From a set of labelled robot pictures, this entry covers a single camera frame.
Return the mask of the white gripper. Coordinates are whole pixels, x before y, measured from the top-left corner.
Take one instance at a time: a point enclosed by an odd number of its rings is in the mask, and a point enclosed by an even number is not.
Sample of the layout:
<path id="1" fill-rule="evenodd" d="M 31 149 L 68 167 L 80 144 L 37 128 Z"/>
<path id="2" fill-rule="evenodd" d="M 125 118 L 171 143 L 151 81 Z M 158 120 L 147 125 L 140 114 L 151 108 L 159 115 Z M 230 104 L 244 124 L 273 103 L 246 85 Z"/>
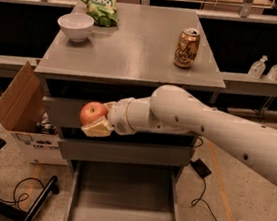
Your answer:
<path id="1" fill-rule="evenodd" d="M 128 121 L 127 110 L 133 98 L 121 99 L 120 101 L 104 102 L 103 105 L 108 111 L 108 117 L 100 117 L 90 124 L 81 127 L 83 133 L 88 137 L 108 137 L 114 130 L 120 136 L 134 135 Z"/>

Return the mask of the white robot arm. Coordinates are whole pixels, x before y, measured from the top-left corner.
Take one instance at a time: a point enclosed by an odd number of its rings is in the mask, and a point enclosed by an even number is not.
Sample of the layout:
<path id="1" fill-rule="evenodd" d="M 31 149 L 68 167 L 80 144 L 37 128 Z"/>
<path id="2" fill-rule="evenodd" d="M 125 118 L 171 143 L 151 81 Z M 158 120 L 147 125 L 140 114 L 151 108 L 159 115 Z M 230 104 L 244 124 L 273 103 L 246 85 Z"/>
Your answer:
<path id="1" fill-rule="evenodd" d="M 200 102 L 181 87 L 163 85 L 150 97 L 88 102 L 80 110 L 88 137 L 140 132 L 193 132 L 252 168 L 277 186 L 277 129 L 253 123 Z"/>

